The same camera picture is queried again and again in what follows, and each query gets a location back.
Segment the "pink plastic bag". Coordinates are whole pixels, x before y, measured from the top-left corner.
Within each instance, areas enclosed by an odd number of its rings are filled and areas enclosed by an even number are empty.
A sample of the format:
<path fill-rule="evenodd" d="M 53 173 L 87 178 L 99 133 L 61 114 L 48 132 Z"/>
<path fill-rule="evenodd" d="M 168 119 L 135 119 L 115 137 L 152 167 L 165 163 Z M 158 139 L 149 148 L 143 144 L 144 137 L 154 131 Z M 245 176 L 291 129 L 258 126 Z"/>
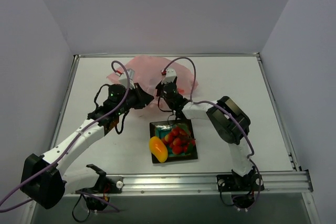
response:
<path fill-rule="evenodd" d="M 188 69 L 177 62 L 170 65 L 170 62 L 164 57 L 140 55 L 128 61 L 124 66 L 134 71 L 133 82 L 138 83 L 145 92 L 153 96 L 156 95 L 155 87 L 163 77 L 161 71 L 166 66 L 173 68 L 177 75 L 178 92 L 189 98 L 190 92 L 196 90 L 198 86 L 198 82 L 194 80 L 193 69 Z"/>

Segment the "fake yellow mango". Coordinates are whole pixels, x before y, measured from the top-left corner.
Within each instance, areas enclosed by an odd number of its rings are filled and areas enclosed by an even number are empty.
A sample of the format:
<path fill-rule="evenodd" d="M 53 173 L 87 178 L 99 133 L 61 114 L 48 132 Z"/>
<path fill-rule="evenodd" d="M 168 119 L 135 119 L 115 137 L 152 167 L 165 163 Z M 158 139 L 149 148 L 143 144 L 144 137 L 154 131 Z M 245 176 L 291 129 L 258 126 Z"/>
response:
<path fill-rule="evenodd" d="M 168 150 L 165 144 L 157 136 L 153 136 L 149 141 L 150 152 L 156 157 L 159 163 L 165 163 L 168 158 Z"/>

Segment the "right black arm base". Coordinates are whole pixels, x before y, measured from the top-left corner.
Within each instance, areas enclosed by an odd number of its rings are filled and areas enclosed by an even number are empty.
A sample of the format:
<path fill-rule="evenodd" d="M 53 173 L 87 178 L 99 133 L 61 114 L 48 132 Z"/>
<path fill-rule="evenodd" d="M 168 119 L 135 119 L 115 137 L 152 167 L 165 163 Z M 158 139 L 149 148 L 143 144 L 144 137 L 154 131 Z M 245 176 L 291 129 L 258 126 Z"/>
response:
<path fill-rule="evenodd" d="M 238 211 L 247 212 L 259 199 L 260 193 L 265 190 L 264 181 L 255 167 L 244 175 L 239 176 L 232 170 L 230 174 L 216 176 L 219 197 L 226 207 L 235 207 Z M 223 193 L 233 193 L 231 202 L 226 202 Z"/>

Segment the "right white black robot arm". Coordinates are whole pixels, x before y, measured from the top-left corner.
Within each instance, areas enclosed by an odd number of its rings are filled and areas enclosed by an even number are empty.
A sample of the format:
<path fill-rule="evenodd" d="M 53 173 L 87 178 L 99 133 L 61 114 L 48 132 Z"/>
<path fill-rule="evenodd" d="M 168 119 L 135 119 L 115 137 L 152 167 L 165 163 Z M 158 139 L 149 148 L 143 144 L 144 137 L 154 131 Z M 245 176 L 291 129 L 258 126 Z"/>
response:
<path fill-rule="evenodd" d="M 251 157 L 255 151 L 248 138 L 251 121 L 231 98 L 223 96 L 215 102 L 193 102 L 179 94 L 174 82 L 159 83 L 156 96 L 164 99 L 178 119 L 209 120 L 229 146 L 235 174 L 243 177 L 253 170 Z"/>

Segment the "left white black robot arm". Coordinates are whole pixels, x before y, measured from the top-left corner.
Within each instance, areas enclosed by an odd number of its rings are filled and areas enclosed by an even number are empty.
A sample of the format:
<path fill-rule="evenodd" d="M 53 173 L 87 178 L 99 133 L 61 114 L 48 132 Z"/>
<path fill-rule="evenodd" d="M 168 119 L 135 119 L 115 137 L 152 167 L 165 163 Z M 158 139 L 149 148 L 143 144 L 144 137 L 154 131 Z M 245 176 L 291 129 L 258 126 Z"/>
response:
<path fill-rule="evenodd" d="M 115 129 L 120 115 L 146 107 L 154 97 L 138 83 L 130 90 L 113 84 L 108 92 L 103 104 L 89 113 L 70 136 L 44 154 L 31 154 L 26 158 L 20 189 L 45 209 L 57 205 L 66 194 L 79 190 L 101 193 L 106 185 L 112 184 L 107 173 L 94 164 L 75 172 L 66 171 L 86 149 Z"/>

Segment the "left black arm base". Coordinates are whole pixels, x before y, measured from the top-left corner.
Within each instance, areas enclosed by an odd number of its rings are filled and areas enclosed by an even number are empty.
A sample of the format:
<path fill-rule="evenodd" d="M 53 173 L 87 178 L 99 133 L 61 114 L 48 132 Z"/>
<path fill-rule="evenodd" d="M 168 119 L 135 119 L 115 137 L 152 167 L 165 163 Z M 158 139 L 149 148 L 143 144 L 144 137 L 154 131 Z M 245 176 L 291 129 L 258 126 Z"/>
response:
<path fill-rule="evenodd" d="M 122 176 L 101 176 L 92 187 L 76 190 L 84 196 L 86 207 L 94 213 L 120 213 L 121 210 L 110 202 L 111 194 L 122 193 L 124 181 Z"/>

